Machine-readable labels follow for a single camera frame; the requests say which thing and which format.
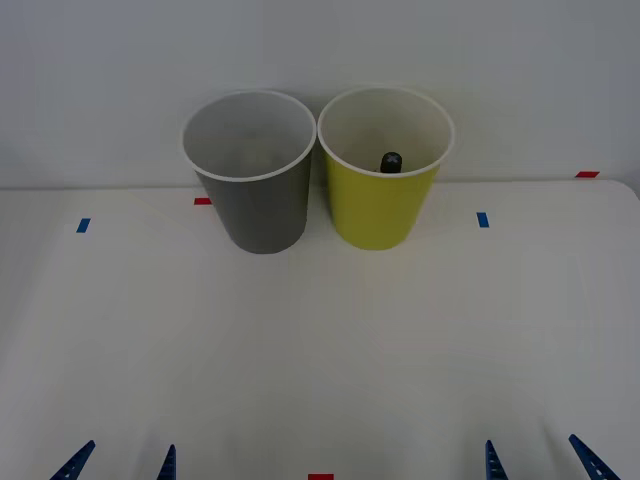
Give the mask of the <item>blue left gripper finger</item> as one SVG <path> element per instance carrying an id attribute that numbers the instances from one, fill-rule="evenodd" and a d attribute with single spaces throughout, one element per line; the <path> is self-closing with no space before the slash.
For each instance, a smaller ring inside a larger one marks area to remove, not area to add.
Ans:
<path id="1" fill-rule="evenodd" d="M 171 444 L 157 476 L 157 480 L 176 480 L 177 456 L 176 447 Z"/>
<path id="2" fill-rule="evenodd" d="M 94 449 L 95 441 L 90 440 L 60 467 L 50 480 L 77 480 Z"/>

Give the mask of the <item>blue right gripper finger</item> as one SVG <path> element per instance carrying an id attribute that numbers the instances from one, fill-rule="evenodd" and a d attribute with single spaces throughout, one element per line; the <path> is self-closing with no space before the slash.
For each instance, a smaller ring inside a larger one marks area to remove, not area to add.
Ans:
<path id="1" fill-rule="evenodd" d="M 485 443 L 485 471 L 487 480 L 506 480 L 506 472 L 490 440 Z"/>
<path id="2" fill-rule="evenodd" d="M 591 480 L 620 480 L 619 476 L 575 434 L 569 436 L 569 442 Z"/>

